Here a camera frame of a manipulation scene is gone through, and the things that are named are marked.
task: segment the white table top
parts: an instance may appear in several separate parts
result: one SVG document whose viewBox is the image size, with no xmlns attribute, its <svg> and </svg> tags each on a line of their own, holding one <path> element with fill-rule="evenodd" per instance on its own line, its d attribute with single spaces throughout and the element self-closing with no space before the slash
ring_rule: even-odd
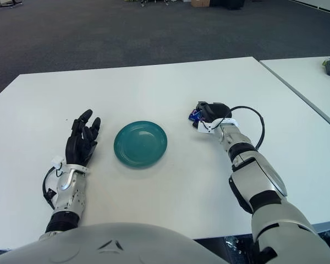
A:
<svg viewBox="0 0 330 264">
<path fill-rule="evenodd" d="M 88 108 L 102 126 L 81 225 L 149 223 L 194 239 L 250 233 L 251 216 L 228 184 L 228 155 L 187 120 L 197 101 L 256 108 L 266 123 L 260 151 L 289 200 L 311 223 L 330 221 L 330 125 L 251 57 L 25 74 L 0 94 L 0 248 L 44 232 L 52 210 L 43 177 Z M 243 109 L 234 117 L 256 143 L 258 117 Z M 164 156 L 148 169 L 127 168 L 113 152 L 117 132 L 135 120 L 156 122 L 168 136 Z"/>
<path fill-rule="evenodd" d="M 261 63 L 330 123 L 330 76 L 322 63 L 330 57 L 273 59 Z"/>
</svg>

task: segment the gray carpet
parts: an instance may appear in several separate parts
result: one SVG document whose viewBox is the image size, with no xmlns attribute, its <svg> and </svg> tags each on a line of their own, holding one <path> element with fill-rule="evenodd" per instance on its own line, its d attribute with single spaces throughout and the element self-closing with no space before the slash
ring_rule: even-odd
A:
<svg viewBox="0 0 330 264">
<path fill-rule="evenodd" d="M 19 74 L 254 56 L 330 54 L 330 14 L 288 0 L 24 0 L 0 9 L 0 92 Z"/>
</svg>

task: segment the black cable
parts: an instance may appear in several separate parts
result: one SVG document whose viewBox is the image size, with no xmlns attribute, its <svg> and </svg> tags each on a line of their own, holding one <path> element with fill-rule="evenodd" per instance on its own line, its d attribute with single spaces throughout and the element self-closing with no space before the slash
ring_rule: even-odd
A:
<svg viewBox="0 0 330 264">
<path fill-rule="evenodd" d="M 241 109 L 241 108 L 252 110 L 252 111 L 255 112 L 255 113 L 259 116 L 259 118 L 260 118 L 260 122 L 261 122 L 261 124 L 262 124 L 262 134 L 261 134 L 261 136 L 260 136 L 260 138 L 259 138 L 259 141 L 258 141 L 257 145 L 255 146 L 255 149 L 258 150 L 258 149 L 260 148 L 260 146 L 262 145 L 263 140 L 264 140 L 264 137 L 265 137 L 265 123 L 264 123 L 264 119 L 263 119 L 263 117 L 259 114 L 259 112 L 258 112 L 256 109 L 253 109 L 253 108 L 251 108 L 251 107 L 249 107 L 249 106 L 235 106 L 235 107 L 231 108 L 231 109 L 229 110 L 229 112 L 226 113 L 225 117 L 223 117 L 223 119 L 220 121 L 220 123 L 218 123 L 214 128 L 212 128 L 212 130 L 215 129 L 215 128 L 217 128 L 217 127 L 219 127 L 220 124 L 221 124 L 221 122 L 223 122 L 224 119 L 225 119 L 225 118 L 226 118 L 226 117 L 227 117 L 232 111 L 234 111 L 234 110 L 236 110 L 236 109 Z"/>
<path fill-rule="evenodd" d="M 46 182 L 46 179 L 48 178 L 49 174 L 52 173 L 52 172 L 54 171 L 54 169 L 55 169 L 55 167 L 51 167 L 51 168 L 48 170 L 47 174 L 46 174 L 45 177 L 44 177 L 44 180 L 43 180 L 43 186 L 42 186 L 42 188 L 43 188 L 43 196 L 44 196 L 45 200 L 47 201 L 47 203 L 51 206 L 51 208 L 53 208 L 53 210 L 55 210 L 55 207 L 54 207 L 54 205 L 53 205 L 53 203 L 52 203 L 52 201 L 51 201 L 51 198 L 52 198 L 52 196 L 54 196 L 56 193 L 55 193 L 53 190 L 51 190 L 51 189 L 49 189 L 49 191 L 47 192 L 47 191 L 46 191 L 46 187 L 45 187 L 45 182 Z"/>
</svg>

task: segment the box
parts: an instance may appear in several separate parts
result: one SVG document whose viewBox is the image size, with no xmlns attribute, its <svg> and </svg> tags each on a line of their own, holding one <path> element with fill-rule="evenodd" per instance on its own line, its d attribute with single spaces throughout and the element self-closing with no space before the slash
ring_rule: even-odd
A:
<svg viewBox="0 0 330 264">
<path fill-rule="evenodd" d="M 191 4 L 193 7 L 208 7 L 210 0 L 192 0 Z"/>
</svg>

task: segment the teal plate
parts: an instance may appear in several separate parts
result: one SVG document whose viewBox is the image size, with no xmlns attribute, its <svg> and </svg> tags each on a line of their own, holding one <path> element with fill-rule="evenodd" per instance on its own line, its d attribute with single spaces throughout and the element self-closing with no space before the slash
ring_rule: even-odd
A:
<svg viewBox="0 0 330 264">
<path fill-rule="evenodd" d="M 163 156 L 166 147 L 164 130 L 149 121 L 128 124 L 120 130 L 114 141 L 116 157 L 133 168 L 153 165 Z"/>
</svg>

